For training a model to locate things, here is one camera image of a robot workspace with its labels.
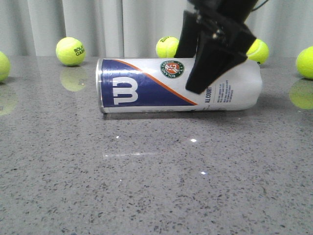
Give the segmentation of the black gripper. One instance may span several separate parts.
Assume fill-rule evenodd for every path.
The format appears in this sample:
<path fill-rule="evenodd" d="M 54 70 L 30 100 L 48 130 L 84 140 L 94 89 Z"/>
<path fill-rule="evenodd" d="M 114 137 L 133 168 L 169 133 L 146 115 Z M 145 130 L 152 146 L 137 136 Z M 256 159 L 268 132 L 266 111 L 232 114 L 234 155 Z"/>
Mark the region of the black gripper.
<path fill-rule="evenodd" d="M 190 3 L 196 13 L 183 13 L 175 58 L 192 58 L 196 54 L 185 88 L 201 94 L 221 75 L 246 60 L 246 52 L 256 37 L 245 20 L 257 1 L 191 0 Z"/>

